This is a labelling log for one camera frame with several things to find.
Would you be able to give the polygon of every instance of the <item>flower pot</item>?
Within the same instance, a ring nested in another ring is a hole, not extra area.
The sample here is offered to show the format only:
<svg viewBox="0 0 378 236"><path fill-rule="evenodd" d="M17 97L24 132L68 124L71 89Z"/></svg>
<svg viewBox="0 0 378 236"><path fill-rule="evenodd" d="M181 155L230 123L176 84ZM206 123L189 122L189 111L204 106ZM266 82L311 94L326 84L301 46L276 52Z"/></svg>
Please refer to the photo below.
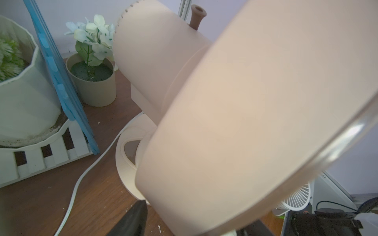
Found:
<svg viewBox="0 0 378 236"><path fill-rule="evenodd" d="M77 53L70 56L66 61L68 71L71 71L74 64L82 61L83 59ZM113 65L108 59L105 58L103 64L113 71ZM71 72L70 76L75 83L79 97L86 104L91 106L106 106L116 99L116 80L114 71L109 78L98 82L82 80L74 76Z"/></svg>
<svg viewBox="0 0 378 236"><path fill-rule="evenodd" d="M29 64L18 76L0 82L0 145L38 143L59 130L55 125L61 113L58 96L33 36L2 16L0 35L17 41Z"/></svg>

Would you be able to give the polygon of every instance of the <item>white picket fence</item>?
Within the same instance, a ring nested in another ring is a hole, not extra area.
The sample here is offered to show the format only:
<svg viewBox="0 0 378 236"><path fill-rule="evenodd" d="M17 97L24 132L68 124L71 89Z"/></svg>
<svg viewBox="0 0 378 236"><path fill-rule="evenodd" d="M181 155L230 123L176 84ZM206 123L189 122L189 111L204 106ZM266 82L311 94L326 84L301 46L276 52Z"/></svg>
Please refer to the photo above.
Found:
<svg viewBox="0 0 378 236"><path fill-rule="evenodd" d="M69 150L62 137L67 128L74 145ZM52 155L43 157L41 148L47 145L50 145ZM17 166L14 153L19 151L25 152L27 163ZM91 154L79 124L67 120L57 133L44 141L21 148L0 148L0 188Z"/></svg>

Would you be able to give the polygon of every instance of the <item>white fan grille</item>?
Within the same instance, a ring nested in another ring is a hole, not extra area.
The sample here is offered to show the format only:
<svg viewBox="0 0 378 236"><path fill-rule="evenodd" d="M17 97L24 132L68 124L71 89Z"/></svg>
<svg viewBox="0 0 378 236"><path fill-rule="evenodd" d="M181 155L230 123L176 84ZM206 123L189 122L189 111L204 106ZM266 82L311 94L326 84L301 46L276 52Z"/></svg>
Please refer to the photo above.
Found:
<svg viewBox="0 0 378 236"><path fill-rule="evenodd" d="M310 184L303 185L279 204L279 208L291 211L304 209L310 201Z"/></svg>

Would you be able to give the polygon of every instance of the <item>blue frame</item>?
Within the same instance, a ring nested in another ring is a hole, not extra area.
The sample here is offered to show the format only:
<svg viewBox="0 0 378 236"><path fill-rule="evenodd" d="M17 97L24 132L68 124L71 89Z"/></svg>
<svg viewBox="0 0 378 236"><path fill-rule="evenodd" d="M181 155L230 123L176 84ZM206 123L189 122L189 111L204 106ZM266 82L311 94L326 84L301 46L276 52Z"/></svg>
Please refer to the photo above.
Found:
<svg viewBox="0 0 378 236"><path fill-rule="evenodd" d="M75 87L72 84L68 70L64 64L58 48L54 42L46 22L35 0L23 0L29 11L31 19L36 29L38 40L41 45L41 51L45 58L51 79L55 90L58 94L64 113L69 120L76 120L81 130L87 137L89 147L93 154L99 154L100 150L94 138L93 131L89 126L87 116L84 113L83 106L76 94Z"/></svg>

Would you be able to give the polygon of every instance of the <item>white fan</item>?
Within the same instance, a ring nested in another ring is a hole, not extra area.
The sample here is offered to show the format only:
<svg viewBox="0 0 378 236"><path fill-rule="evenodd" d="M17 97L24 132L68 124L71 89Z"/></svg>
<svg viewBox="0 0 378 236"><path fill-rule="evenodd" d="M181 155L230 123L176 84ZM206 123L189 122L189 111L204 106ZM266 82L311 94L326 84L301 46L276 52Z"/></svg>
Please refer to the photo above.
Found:
<svg viewBox="0 0 378 236"><path fill-rule="evenodd" d="M307 183L283 200L277 208L273 209L273 214L281 216L288 211L303 210L310 202L310 193L310 183Z"/></svg>

